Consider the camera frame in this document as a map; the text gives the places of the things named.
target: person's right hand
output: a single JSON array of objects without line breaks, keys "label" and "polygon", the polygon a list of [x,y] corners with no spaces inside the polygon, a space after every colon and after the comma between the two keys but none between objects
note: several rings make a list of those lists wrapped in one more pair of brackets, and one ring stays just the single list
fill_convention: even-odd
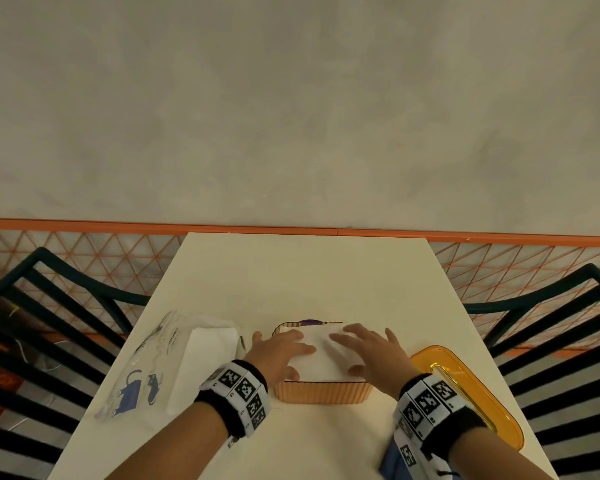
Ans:
[{"label": "person's right hand", "polygon": [[346,325],[343,330],[352,332],[359,338],[342,333],[331,333],[329,338],[356,352],[365,363],[350,368],[350,376],[366,379],[369,384],[397,401],[402,387],[422,373],[388,328],[384,329],[388,340],[375,331],[367,330],[360,323]]}]

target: yellow transparent lid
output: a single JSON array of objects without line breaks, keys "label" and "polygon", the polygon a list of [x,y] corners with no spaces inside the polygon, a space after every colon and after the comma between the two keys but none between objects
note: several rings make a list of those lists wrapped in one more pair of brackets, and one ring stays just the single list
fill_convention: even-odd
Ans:
[{"label": "yellow transparent lid", "polygon": [[444,377],[473,406],[490,430],[516,450],[522,448],[525,437],[518,422],[451,350],[435,345],[414,354],[411,359],[419,370]]}]

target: tabletop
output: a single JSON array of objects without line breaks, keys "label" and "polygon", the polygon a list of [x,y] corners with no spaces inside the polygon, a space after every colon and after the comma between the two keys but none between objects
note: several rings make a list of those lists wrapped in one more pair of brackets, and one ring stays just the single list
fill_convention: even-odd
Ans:
[{"label": "tabletop", "polygon": [[[103,479],[154,434],[94,415],[130,355],[171,309],[229,319],[251,345],[282,322],[315,319],[389,327],[408,354],[449,348],[515,417],[521,453],[552,477],[549,460],[424,239],[190,233],[80,421],[50,480]],[[377,390],[362,404],[285,404],[252,438],[214,461],[203,479],[381,478],[395,401]]]}]

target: person's left hand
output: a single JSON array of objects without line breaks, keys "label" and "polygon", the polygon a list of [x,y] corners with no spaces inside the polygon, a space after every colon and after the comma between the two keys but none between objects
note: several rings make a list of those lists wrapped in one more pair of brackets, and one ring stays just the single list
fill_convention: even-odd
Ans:
[{"label": "person's left hand", "polygon": [[289,330],[263,340],[262,334],[257,331],[253,334],[253,345],[244,360],[258,368],[269,389],[285,379],[298,381],[300,374],[289,365],[289,360],[297,355],[315,352],[314,346],[298,342],[303,337],[301,331]]}]

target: chair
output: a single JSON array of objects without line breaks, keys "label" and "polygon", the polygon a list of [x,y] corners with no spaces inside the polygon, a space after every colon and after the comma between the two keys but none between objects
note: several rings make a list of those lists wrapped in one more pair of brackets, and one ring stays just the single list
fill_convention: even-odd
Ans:
[{"label": "chair", "polygon": [[[536,322],[533,322],[522,328],[520,331],[516,331],[511,336],[500,340],[513,325],[518,323],[536,305],[545,300],[557,297],[569,290],[573,290],[589,280],[594,281],[595,286],[593,288],[576,295],[576,298],[561,305]],[[567,320],[569,317],[583,312],[590,306],[599,302],[600,269],[593,264],[587,264],[551,285],[526,295],[490,303],[465,303],[464,307],[469,314],[506,312],[484,338],[484,343],[491,353],[491,356],[496,358],[514,347],[524,344],[529,341],[529,339],[538,337],[542,332]],[[592,334],[599,331],[600,313],[597,316],[588,318],[585,321],[568,328],[566,331],[529,349],[527,352],[504,362],[499,366],[499,370],[506,379],[507,375],[512,372],[519,371],[529,364],[536,363],[538,360],[548,357],[549,355],[575,344],[586,337],[590,337]],[[509,384],[509,387],[517,399],[524,393],[547,384],[553,384],[555,381],[564,379],[567,376],[588,369],[599,363],[600,345],[546,368],[545,370],[524,377],[522,380]],[[532,420],[551,415],[552,413],[561,411],[569,406],[582,404],[590,399],[599,397],[600,379],[597,379],[581,386],[571,388],[561,394],[556,394],[547,397],[542,401],[522,407],[522,412],[528,420]],[[583,419],[572,420],[566,424],[560,424],[552,428],[535,431],[535,434],[538,441],[540,441],[540,444],[545,447],[547,445],[557,444],[566,440],[580,438],[599,432],[600,413],[597,413]],[[551,463],[559,476],[600,470],[600,450],[552,460]]]},{"label": "chair", "polygon": [[[104,310],[113,318],[115,323],[120,327],[120,330],[126,335],[131,332],[132,325],[118,306],[117,301],[145,306],[149,301],[149,297],[118,290],[98,282],[72,268],[45,248],[35,250],[17,265],[16,268],[0,279],[0,299],[5,299],[11,304],[20,307],[26,313],[36,317],[42,323],[74,343],[74,345],[94,355],[105,364],[109,366],[113,364],[116,358],[115,355],[15,286],[15,283],[19,279],[24,278],[117,348],[121,348],[125,344],[124,337],[101,322],[85,307],[81,306],[76,300],[37,271],[34,266],[38,263],[48,266],[67,280],[85,288],[102,305]],[[0,343],[5,344],[14,342],[15,340],[56,360],[71,371],[80,374],[97,385],[101,384],[104,380],[105,375],[101,371],[51,343],[39,331],[21,322],[0,319]],[[16,374],[24,380],[30,381],[36,386],[82,408],[87,408],[92,400],[92,397],[83,391],[2,350],[0,350],[0,368]],[[0,388],[0,406],[69,434],[78,425],[78,420],[70,416],[2,388]],[[33,440],[12,431],[5,431],[1,428],[0,449],[48,463],[55,463],[62,453],[62,450],[58,447]],[[0,472],[0,479],[3,478],[24,477]]]}]

